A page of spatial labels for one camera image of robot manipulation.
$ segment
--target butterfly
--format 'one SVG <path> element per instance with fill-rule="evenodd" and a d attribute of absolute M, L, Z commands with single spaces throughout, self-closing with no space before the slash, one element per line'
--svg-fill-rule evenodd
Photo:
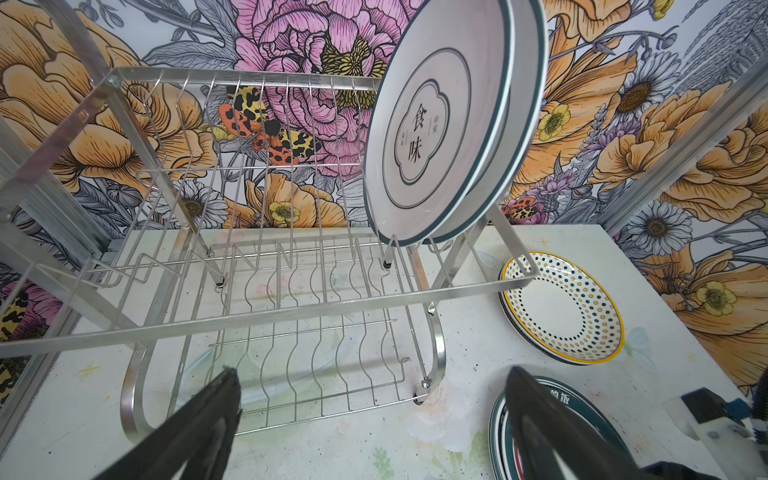
<path fill-rule="evenodd" d="M 518 198 L 513 204 L 503 206 L 502 211 L 509 219 L 522 220 L 536 214 L 537 210 L 534 203 L 536 203 L 536 199 L 532 197 Z"/>
<path fill-rule="evenodd" d="M 292 163 L 298 165 L 300 158 L 313 156 L 323 146 L 322 142 L 302 131 L 283 128 L 277 118 L 268 119 L 260 90 L 259 87 L 244 87 L 235 94 L 235 87 L 227 87 L 231 102 L 219 106 L 224 127 L 236 137 L 253 137 L 256 151 L 264 149 L 266 134 L 268 158 L 280 167 Z"/>

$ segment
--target plate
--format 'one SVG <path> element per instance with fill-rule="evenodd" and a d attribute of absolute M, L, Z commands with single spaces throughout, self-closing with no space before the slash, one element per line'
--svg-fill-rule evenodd
<path fill-rule="evenodd" d="M 591 425 L 606 442 L 619 449 L 628 458 L 632 458 L 632 454 L 624 444 L 624 440 L 621 439 L 621 435 L 592 402 L 562 382 L 545 376 L 535 376 L 534 378 L 547 387 L 555 398 Z M 524 480 L 520 452 L 515 447 L 515 440 L 512 438 L 512 430 L 509 422 L 507 422 L 507 415 L 507 400 L 502 391 L 494 404 L 489 429 L 490 432 L 493 432 L 491 434 L 492 439 L 496 438 L 495 447 L 499 450 L 498 455 L 495 456 L 494 444 L 489 443 L 494 473 L 497 480 Z"/>
<path fill-rule="evenodd" d="M 508 192 L 520 170 L 525 153 L 536 132 L 541 98 L 547 75 L 547 27 L 544 9 L 538 0 L 513 0 L 515 50 L 512 66 L 512 95 L 501 140 L 493 158 L 456 210 L 432 233 L 435 242 L 444 242 L 469 228 Z"/>
<path fill-rule="evenodd" d="M 366 213 L 382 241 L 418 243 L 495 153 L 514 47 L 511 0 L 427 0 L 382 79 L 366 141 Z"/>
<path fill-rule="evenodd" d="M 531 255 L 541 274 L 525 288 L 499 293 L 513 327 L 562 362 L 594 365 L 618 355 L 624 345 L 624 322 L 603 286 L 565 258 L 547 252 Z M 513 260 L 502 268 L 500 280 L 521 276 Z"/>

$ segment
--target floral wallpaper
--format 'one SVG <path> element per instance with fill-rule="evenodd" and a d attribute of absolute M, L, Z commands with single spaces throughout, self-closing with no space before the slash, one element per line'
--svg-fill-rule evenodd
<path fill-rule="evenodd" d="M 382 77 L 422 0 L 71 4 L 110 66 Z M 502 204 L 512 223 L 594 222 L 768 45 L 762 0 L 543 4 L 550 31 L 545 100 Z M 31 148 L 90 91 L 58 27 L 20 0 L 0 2 L 0 74 L 0 115 Z M 176 169 L 171 177 L 199 227 L 367 224 L 359 159 L 372 95 L 172 84 L 153 89 L 138 82 L 126 93 L 137 113 L 144 103 L 152 105 L 151 114 L 138 115 L 141 127 L 163 165 Z M 766 268 L 761 249 L 768 227 L 763 116 L 758 112 L 734 131 L 617 238 L 745 389 L 766 365 L 758 320 L 768 289 L 755 286 Z M 270 174 L 255 168 L 291 164 L 299 167 Z M 300 167 L 310 164 L 316 168 Z M 52 172 L 110 236 L 120 238 L 134 218 L 139 227 L 177 227 L 142 168 L 105 108 Z M 143 206 L 145 198 L 157 207 Z M 45 241 L 77 267 L 54 239 Z M 747 351 L 754 354 L 738 353 Z"/>

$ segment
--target white plate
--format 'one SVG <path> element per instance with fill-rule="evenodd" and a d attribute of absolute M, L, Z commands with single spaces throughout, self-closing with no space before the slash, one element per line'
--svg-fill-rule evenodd
<path fill-rule="evenodd" d="M 435 231 L 494 154 L 511 87 L 510 3 L 427 0 L 397 45 L 363 166 L 366 212 L 383 241 L 409 245 Z"/>
<path fill-rule="evenodd" d="M 515 49 L 506 123 L 493 158 L 456 210 L 432 233 L 435 242 L 455 237 L 493 205 L 509 188 L 525 160 L 538 126 L 547 75 L 547 25 L 538 0 L 512 0 Z"/>
<path fill-rule="evenodd" d="M 531 255 L 541 274 L 522 289 L 499 293 L 510 323 L 534 346 L 563 362 L 592 365 L 618 355 L 624 323 L 603 286 L 564 258 L 546 252 Z M 521 276 L 513 260 L 500 279 Z"/>

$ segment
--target metal dish rack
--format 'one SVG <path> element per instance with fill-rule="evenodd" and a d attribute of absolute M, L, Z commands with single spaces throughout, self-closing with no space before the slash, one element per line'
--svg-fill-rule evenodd
<path fill-rule="evenodd" d="M 92 47 L 79 20 L 69 15 L 71 10 L 56 11 L 60 2 L 41 3 L 78 51 Z M 429 238 L 421 246 L 400 247 L 397 239 L 381 243 L 379 232 L 370 228 L 328 228 L 322 223 L 308 229 L 294 228 L 293 221 L 283 229 L 261 228 L 264 217 L 260 228 L 234 229 L 235 222 L 230 221 L 227 229 L 200 230 L 171 177 L 183 180 L 194 174 L 210 178 L 211 183 L 224 171 L 236 172 L 238 178 L 248 174 L 268 179 L 276 172 L 293 177 L 299 169 L 316 171 L 318 165 L 278 167 L 243 159 L 224 166 L 219 152 L 212 168 L 163 168 L 161 136 L 151 121 L 144 122 L 149 132 L 139 123 L 142 117 L 152 118 L 146 101 L 151 95 L 141 101 L 139 111 L 128 101 L 136 84 L 150 92 L 172 84 L 182 93 L 205 85 L 209 94 L 221 85 L 256 86 L 262 91 L 277 87 L 286 89 L 287 98 L 296 91 L 312 96 L 326 90 L 336 100 L 341 91 L 354 98 L 375 94 L 378 79 L 183 68 L 107 70 L 89 61 L 84 65 L 92 78 L 101 80 L 3 183 L 0 205 L 21 203 L 85 125 L 107 107 L 144 163 L 137 179 L 148 193 L 125 239 L 113 242 L 115 251 L 94 255 L 79 272 L 64 268 L 10 222 L 8 210 L 4 212 L 0 260 L 23 273 L 19 286 L 30 279 L 65 305 L 49 335 L 0 343 L 0 357 L 130 346 L 133 355 L 123 382 L 120 414 L 124 431 L 133 440 L 153 428 L 144 414 L 144 382 L 153 355 L 159 353 L 164 358 L 161 369 L 171 365 L 169 358 L 178 358 L 167 372 L 168 415 L 222 366 L 238 368 L 245 396 L 247 392 L 238 435 L 411 400 L 419 404 L 445 372 L 439 301 L 520 288 L 538 275 L 535 262 L 497 207 L 442 245 Z M 174 107 L 180 115 L 179 104 Z M 359 158 L 353 165 L 362 166 L 363 161 Z M 242 189 L 238 181 L 237 195 Z M 168 222 L 161 230 L 150 230 L 148 222 L 141 222 L 152 218 L 161 198 L 174 212 L 177 230 Z M 204 213 L 208 207 L 203 205 Z M 483 283 L 454 284 L 470 255 L 483 269 L 473 244 L 489 220 L 526 274 L 497 280 L 498 272 L 484 270 Z M 532 269 L 526 270 L 521 258 Z M 4 313 L 7 307 L 4 304 L 0 310 Z M 81 322 L 76 333 L 64 334 L 60 327 L 70 309 L 88 322 Z"/>

